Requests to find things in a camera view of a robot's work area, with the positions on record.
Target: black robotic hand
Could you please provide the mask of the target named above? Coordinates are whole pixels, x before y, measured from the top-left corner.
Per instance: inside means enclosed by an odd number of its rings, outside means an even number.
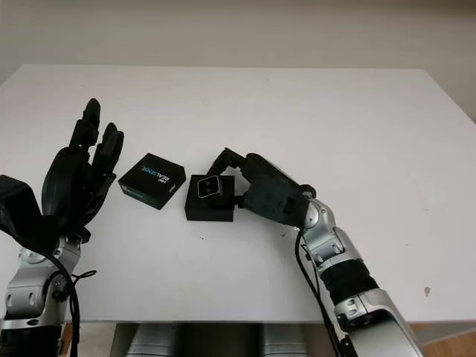
[[[228,167],[239,168],[250,183],[243,196],[233,197],[235,204],[284,225],[302,225],[309,205],[308,198],[316,196],[313,187],[299,185],[258,154],[249,153],[242,157],[228,148],[216,158],[208,176],[219,176]]]
[[[52,253],[62,234],[88,242],[91,234],[85,225],[101,208],[116,177],[112,171],[124,138],[110,123],[89,163],[89,148],[97,142],[99,123],[100,104],[91,99],[76,122],[69,146],[51,164],[43,183],[42,213],[27,184],[0,176],[0,230],[38,253]]]

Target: white wall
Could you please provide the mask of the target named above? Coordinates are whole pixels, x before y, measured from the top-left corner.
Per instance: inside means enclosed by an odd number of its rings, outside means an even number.
[[[3,0],[22,63],[424,68],[476,119],[476,1]]]

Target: white table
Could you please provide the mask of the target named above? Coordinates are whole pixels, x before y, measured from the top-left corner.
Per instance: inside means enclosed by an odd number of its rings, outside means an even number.
[[[316,187],[408,321],[476,319],[476,127],[424,71],[24,65],[1,87],[0,172],[39,199],[90,97],[125,132],[119,177],[146,152],[188,178],[258,152]],[[157,211],[113,184],[76,270],[99,271],[82,319],[319,321],[295,232],[243,210],[188,222],[187,188]],[[3,296],[19,247],[0,235]]]

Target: camera box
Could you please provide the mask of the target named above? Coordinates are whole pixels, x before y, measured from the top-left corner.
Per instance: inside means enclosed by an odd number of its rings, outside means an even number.
[[[185,215],[189,221],[233,222],[234,176],[192,175]]]
[[[126,195],[158,210],[184,182],[183,166],[150,153],[119,179],[120,188]]]

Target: wire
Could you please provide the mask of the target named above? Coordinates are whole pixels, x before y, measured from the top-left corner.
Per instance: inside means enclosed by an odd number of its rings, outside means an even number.
[[[71,321],[73,323],[73,336],[71,339],[70,357],[77,357],[77,345],[80,342],[80,302],[77,297],[75,285],[77,281],[81,279],[81,277],[80,278],[77,277],[77,279],[73,282],[65,266],[57,258],[55,258],[50,253],[42,252],[41,254],[46,259],[50,260],[58,268],[60,274],[66,280],[66,290],[68,291],[68,294],[69,294],[69,311],[71,312]]]
[[[334,325],[332,324],[330,318],[329,318],[329,315],[327,314],[327,311],[326,311],[326,307],[324,306],[324,304],[322,303],[322,299],[321,299],[321,289],[320,289],[320,286],[319,286],[319,280],[318,280],[318,273],[316,272],[315,270],[315,267],[313,266],[313,269],[314,269],[314,275],[315,275],[315,279],[316,279],[316,286],[314,286],[314,284],[312,283],[311,281],[311,278],[309,277],[309,275],[307,274],[307,271],[306,269],[304,268],[304,265],[303,265],[303,262],[300,258],[300,252],[299,252],[299,248],[301,247],[307,254],[309,253],[304,247],[305,245],[300,245],[300,241],[303,237],[303,229],[300,229],[299,230],[299,233],[297,234],[298,236],[296,237],[296,243],[295,243],[295,256],[296,256],[296,260],[297,260],[297,264],[299,265],[299,268],[301,270],[301,272],[303,273],[304,275],[304,278],[306,279],[306,282],[308,283],[310,289],[312,290],[312,293],[315,297],[315,299],[318,301],[318,305],[319,305],[319,308],[321,309],[321,314],[322,314],[322,318],[324,320],[324,326],[326,327],[326,331],[327,331],[327,334],[329,335],[329,338],[330,338],[330,341],[331,341],[331,344],[332,344],[332,348],[334,349],[334,354],[337,356],[337,357],[341,357],[342,354],[341,354],[341,351],[340,351],[340,343],[339,343],[339,339],[338,339],[338,336],[337,334],[335,333],[335,328],[334,328]]]
[[[79,274],[79,275],[71,274],[71,276],[75,278],[74,282],[73,282],[74,286],[76,286],[76,283],[78,281],[80,281],[81,279],[86,279],[87,277],[92,277],[92,276],[96,275],[96,273],[97,273],[97,270],[89,270],[89,271],[86,271],[86,272],[84,272],[82,274]]]

